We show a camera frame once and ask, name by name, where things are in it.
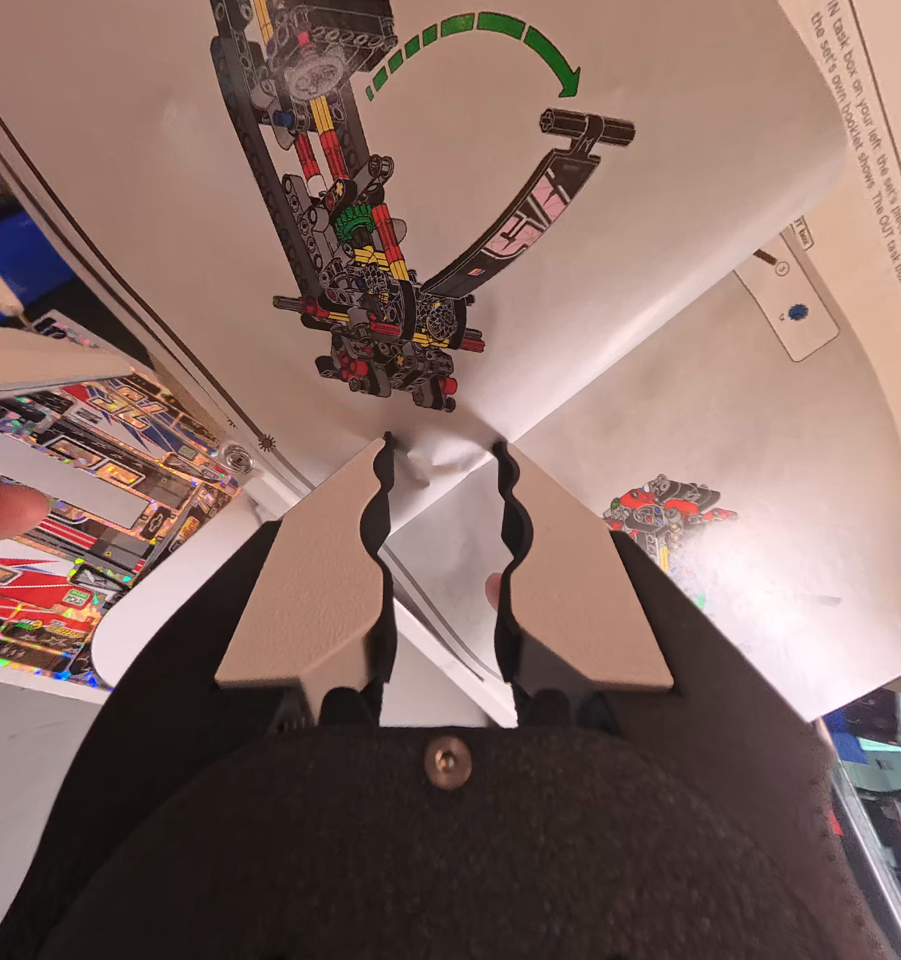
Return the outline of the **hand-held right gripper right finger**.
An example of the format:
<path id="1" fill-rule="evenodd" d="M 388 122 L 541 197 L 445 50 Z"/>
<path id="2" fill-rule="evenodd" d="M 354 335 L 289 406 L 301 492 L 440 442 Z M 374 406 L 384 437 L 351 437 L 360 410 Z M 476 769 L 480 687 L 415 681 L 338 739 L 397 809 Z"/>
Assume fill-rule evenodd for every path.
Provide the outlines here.
<path id="1" fill-rule="evenodd" d="M 663 692 L 673 675 L 606 523 L 504 440 L 492 447 L 503 500 L 494 653 L 527 695 Z"/>

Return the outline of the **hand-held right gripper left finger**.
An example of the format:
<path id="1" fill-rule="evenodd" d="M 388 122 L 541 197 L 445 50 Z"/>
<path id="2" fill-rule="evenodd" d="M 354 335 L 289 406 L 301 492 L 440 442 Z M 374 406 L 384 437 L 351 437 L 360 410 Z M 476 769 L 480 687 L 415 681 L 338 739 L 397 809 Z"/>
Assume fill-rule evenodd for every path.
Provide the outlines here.
<path id="1" fill-rule="evenodd" d="M 281 519 L 217 668 L 228 689 L 375 690 L 396 659 L 389 536 L 394 440 L 369 443 Z"/>

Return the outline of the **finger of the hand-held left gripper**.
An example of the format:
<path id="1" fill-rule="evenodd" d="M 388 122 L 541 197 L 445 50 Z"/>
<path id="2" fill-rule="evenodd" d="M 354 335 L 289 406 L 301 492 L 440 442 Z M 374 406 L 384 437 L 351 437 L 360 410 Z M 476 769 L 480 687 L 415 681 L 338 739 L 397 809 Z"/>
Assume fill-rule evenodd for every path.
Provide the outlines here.
<path id="1" fill-rule="evenodd" d="M 0 398 L 132 373 L 119 354 L 41 334 L 0 328 Z"/>

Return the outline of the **lego instruction booklet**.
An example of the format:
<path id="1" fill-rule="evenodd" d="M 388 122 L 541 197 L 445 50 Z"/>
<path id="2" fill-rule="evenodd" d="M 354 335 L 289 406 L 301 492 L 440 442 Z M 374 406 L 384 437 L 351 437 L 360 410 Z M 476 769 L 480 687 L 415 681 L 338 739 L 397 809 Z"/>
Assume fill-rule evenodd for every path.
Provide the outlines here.
<path id="1" fill-rule="evenodd" d="M 466 612 L 506 439 L 805 718 L 901 674 L 901 450 L 850 325 L 738 268 L 846 159 L 778 2 L 0 2 L 0 159 L 221 442 L 305 495 L 372 438 Z"/>

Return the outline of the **blue plastic bin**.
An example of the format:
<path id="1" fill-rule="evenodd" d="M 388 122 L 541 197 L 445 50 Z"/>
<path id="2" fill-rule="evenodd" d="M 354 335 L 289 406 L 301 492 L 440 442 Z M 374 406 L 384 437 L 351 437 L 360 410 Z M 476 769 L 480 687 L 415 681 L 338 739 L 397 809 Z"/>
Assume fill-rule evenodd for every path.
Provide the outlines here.
<path id="1" fill-rule="evenodd" d="M 25 210 L 0 216 L 0 275 L 24 306 L 75 274 Z"/>

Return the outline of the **holographic sticker sheet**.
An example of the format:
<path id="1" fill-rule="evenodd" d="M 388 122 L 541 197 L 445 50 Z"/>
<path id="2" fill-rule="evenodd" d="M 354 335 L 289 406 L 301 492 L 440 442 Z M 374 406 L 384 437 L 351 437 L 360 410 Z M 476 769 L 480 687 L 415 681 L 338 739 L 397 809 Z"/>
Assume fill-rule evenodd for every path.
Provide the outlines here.
<path id="1" fill-rule="evenodd" d="M 0 398 L 0 483 L 52 499 L 0 540 L 0 670 L 109 690 L 104 616 L 240 493 L 220 427 L 151 362 Z"/>

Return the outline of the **white book stand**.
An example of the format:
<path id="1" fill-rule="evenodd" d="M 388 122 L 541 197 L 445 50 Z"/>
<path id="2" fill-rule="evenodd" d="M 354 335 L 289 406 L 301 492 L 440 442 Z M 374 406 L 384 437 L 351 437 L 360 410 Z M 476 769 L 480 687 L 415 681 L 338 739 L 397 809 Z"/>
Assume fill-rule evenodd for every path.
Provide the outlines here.
<path id="1" fill-rule="evenodd" d="M 0 401 L 9 397 L 10 395 L 0 397 Z M 282 518 L 292 507 L 290 507 L 283 514 L 279 521 L 274 520 L 274 522 L 261 524 L 251 533 L 267 533 L 267 531 L 272 531 L 277 535 Z M 120 614 L 121 618 L 124 618 L 124 620 L 127 621 L 124 627 L 125 631 L 130 631 L 130 628 L 133 627 L 136 630 L 144 631 L 146 633 L 145 628 L 149 629 L 149 625 L 151 625 L 152 620 L 156 624 L 156 618 L 158 614 L 167 614 L 167 617 L 164 618 L 160 626 L 169 625 L 170 618 L 173 614 L 181 612 L 186 602 L 196 597 L 199 589 L 202 589 L 204 586 L 208 585 L 215 574 L 223 572 L 225 559 L 223 554 L 220 553 L 222 548 L 215 547 L 213 544 L 205 543 L 207 540 L 208 538 L 206 536 L 203 536 L 203 534 L 198 532 L 195 537 L 189 540 L 188 543 L 181 548 L 182 553 L 181 551 L 178 551 L 175 554 L 176 558 L 171 558 L 169 560 L 169 580 L 162 579 L 162 577 L 168 576 L 164 573 L 161 573 L 160 577 L 156 578 L 156 581 L 154 581 L 153 577 L 150 577 L 144 581 L 143 586 L 138 585 L 132 589 L 130 595 L 132 606 L 127 606 L 128 598 L 126 596 L 124 599 L 121 599 L 118 602 L 118 604 L 112 609 L 111 613 L 115 616 Z M 202 547 L 211 546 L 211 559 L 215 561 L 221 561 L 217 564 L 217 567 L 214 570 L 211 570 L 209 566 L 209 560 L 199 559 L 197 557 L 196 548 L 193 546 L 195 544 Z M 238 564 L 241 570 L 251 571 L 251 586 L 250 593 L 248 594 L 249 598 L 260 576 L 271 546 L 272 545 L 266 548 L 264 560 L 260 562 L 251 560 L 244 562 L 242 560 Z M 225 601 L 235 601 L 237 603 L 237 606 L 239 607 L 237 624 L 239 624 L 244 608 L 249 600 L 239 599 L 238 594 L 239 590 L 237 586 L 237 574 L 225 574 L 224 585 L 219 588 L 212 588 L 210 596 L 210 600 L 223 599 Z M 219 686 L 216 682 L 217 668 L 224 657 L 236 628 L 237 626 L 224 627 L 224 652 L 222 654 L 215 654 L 216 659 L 212 660 L 211 679 L 216 686 L 221 689 L 224 689 L 224 687 Z M 383 695 L 382 690 L 386 684 L 387 682 L 382 687 L 374 690 L 358 690 L 363 692 L 365 699 L 370 698 L 370 706 L 368 707 L 368 710 L 370 711 L 369 715 L 372 716 L 371 722 L 373 724 L 377 724 L 380 721 L 381 706 L 379 701 Z M 328 698 L 334 691 L 357 690 L 349 687 L 337 687 L 325 694 L 303 694 L 296 687 L 247 688 L 247 690 L 283 689 L 292 690 L 294 692 L 294 696 L 297 697 L 298 701 L 302 703 L 303 713 L 308 722 L 317 719 L 319 709 L 324 706 L 325 701 L 328 703 L 330 702 Z"/>

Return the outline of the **white printed task sheet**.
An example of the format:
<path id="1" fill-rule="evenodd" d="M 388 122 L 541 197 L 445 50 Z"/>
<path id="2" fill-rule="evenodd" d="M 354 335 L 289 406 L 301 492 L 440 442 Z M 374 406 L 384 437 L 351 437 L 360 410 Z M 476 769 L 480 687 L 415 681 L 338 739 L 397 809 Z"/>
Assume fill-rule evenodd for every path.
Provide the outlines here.
<path id="1" fill-rule="evenodd" d="M 781 1 L 836 102 L 850 146 L 805 215 L 812 265 L 874 369 L 901 447 L 901 1 Z"/>

